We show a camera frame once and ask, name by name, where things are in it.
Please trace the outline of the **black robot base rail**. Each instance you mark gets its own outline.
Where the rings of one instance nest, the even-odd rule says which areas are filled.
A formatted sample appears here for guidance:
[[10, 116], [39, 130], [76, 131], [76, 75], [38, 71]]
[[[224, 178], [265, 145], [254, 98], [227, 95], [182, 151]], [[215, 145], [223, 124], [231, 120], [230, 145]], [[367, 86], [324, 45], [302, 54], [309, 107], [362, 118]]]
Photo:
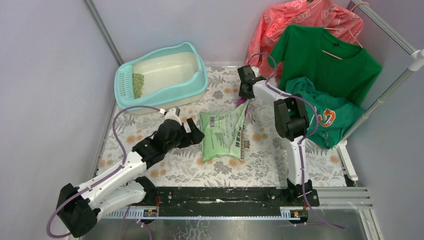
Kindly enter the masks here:
[[320, 205], [315, 189], [303, 195], [287, 187], [156, 187], [138, 206], [166, 218], [278, 217], [282, 209]]

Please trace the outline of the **green cat litter bag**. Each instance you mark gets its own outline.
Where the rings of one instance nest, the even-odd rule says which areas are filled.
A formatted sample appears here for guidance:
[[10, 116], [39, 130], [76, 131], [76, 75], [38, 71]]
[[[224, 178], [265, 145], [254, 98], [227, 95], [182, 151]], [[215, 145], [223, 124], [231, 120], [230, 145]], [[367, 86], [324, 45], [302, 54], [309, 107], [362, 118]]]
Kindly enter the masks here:
[[203, 161], [215, 157], [232, 156], [245, 159], [245, 123], [249, 102], [224, 113], [201, 112], [200, 130]]

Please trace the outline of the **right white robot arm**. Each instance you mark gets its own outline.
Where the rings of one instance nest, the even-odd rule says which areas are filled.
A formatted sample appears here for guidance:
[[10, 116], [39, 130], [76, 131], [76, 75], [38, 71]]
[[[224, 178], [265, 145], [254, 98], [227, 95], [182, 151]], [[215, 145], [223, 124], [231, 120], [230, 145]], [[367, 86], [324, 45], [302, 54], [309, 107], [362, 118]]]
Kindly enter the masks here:
[[293, 206], [311, 207], [312, 181], [306, 177], [305, 139], [310, 126], [306, 101], [300, 95], [292, 95], [272, 86], [256, 73], [250, 65], [237, 69], [240, 79], [239, 97], [254, 98], [273, 104], [275, 130], [283, 138], [287, 152], [287, 201]]

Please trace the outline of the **purple litter scoop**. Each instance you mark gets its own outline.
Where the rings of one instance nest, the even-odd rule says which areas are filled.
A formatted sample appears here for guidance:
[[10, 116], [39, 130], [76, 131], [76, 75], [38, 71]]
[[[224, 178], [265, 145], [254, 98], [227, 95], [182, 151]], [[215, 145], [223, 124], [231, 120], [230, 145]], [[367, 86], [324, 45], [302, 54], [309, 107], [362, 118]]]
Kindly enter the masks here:
[[240, 105], [244, 104], [247, 100], [245, 98], [239, 98], [236, 103], [236, 108], [238, 108]]

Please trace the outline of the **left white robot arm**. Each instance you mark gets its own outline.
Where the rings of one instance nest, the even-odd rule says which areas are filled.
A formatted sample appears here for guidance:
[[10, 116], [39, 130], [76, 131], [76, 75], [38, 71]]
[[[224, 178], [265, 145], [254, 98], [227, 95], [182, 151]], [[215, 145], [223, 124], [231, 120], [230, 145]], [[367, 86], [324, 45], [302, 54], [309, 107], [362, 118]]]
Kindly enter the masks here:
[[124, 206], [155, 200], [154, 185], [146, 177], [132, 178], [145, 173], [161, 162], [173, 149], [200, 144], [205, 137], [192, 118], [182, 122], [180, 109], [152, 107], [164, 116], [164, 121], [151, 135], [139, 141], [127, 152], [121, 141], [123, 159], [96, 177], [73, 186], [63, 186], [57, 206], [47, 222], [47, 235], [54, 239], [68, 236], [79, 238], [88, 233], [107, 214]]

